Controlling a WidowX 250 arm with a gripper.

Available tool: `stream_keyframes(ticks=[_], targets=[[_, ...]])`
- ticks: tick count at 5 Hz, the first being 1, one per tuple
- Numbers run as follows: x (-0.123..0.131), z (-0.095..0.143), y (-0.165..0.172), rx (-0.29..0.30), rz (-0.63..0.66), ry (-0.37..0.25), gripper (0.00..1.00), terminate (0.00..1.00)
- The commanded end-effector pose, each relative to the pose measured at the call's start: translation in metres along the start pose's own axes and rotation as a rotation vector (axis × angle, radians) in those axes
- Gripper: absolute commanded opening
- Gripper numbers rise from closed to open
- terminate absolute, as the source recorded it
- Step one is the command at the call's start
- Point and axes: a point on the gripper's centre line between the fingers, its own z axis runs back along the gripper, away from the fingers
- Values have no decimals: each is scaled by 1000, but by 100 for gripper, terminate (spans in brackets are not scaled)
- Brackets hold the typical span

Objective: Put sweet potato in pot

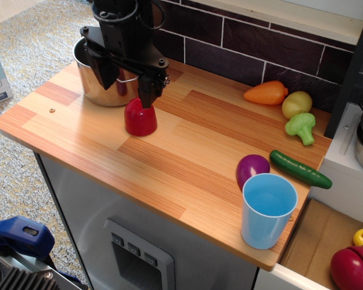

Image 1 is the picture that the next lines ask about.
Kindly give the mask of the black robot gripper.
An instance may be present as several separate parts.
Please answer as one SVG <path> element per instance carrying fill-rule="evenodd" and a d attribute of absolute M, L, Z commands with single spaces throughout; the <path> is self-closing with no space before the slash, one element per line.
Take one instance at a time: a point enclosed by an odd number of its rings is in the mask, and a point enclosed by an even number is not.
<path fill-rule="evenodd" d="M 168 61 L 153 45 L 152 31 L 135 16 L 98 20 L 97 27 L 80 29 L 96 79 L 107 90 L 116 82 L 120 69 L 139 76 L 139 99 L 142 108 L 149 109 L 169 84 Z"/>

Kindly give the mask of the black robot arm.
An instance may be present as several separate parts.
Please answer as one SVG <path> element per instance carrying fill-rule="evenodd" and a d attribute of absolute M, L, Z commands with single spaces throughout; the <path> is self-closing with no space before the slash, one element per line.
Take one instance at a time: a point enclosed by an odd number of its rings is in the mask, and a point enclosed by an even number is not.
<path fill-rule="evenodd" d="M 100 85 L 108 89 L 121 69 L 135 74 L 145 109 L 169 83 L 169 62 L 152 42 L 153 32 L 164 24 L 155 23 L 153 6 L 164 12 L 158 1 L 94 1 L 92 12 L 99 24 L 80 29 L 87 59 Z"/>

